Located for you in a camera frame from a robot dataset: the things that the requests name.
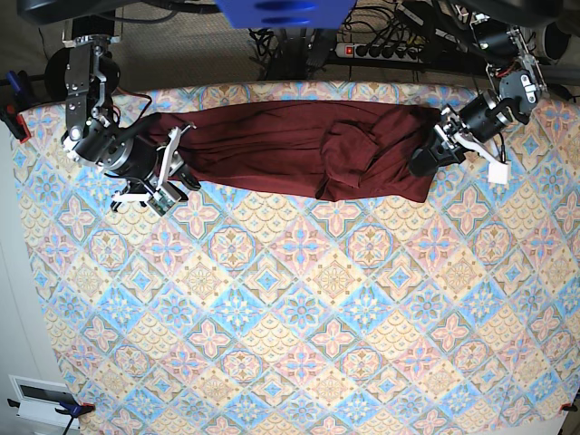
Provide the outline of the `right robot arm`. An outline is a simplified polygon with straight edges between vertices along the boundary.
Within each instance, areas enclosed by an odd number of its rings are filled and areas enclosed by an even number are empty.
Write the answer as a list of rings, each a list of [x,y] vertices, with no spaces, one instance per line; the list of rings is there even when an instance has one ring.
[[[109,51],[112,42],[111,36],[90,34],[66,43],[63,147],[67,155],[109,178],[126,180],[127,193],[151,194],[172,178],[190,190],[200,189],[178,152],[167,141],[150,139],[149,130],[161,120],[160,113],[141,113],[130,126],[120,125],[112,98],[120,81],[120,69]]]

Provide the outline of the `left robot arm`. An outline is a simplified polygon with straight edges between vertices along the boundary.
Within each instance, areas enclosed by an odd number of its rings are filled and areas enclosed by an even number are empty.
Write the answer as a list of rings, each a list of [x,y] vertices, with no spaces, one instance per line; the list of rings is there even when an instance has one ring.
[[[529,123],[546,83],[519,27],[479,14],[470,28],[478,48],[488,56],[486,73],[492,87],[459,111],[446,106],[427,143],[413,152],[409,168],[412,175],[427,177],[460,164],[472,151],[488,162],[488,182],[506,185],[510,173],[506,145],[489,151],[486,144],[501,138],[515,122]]]

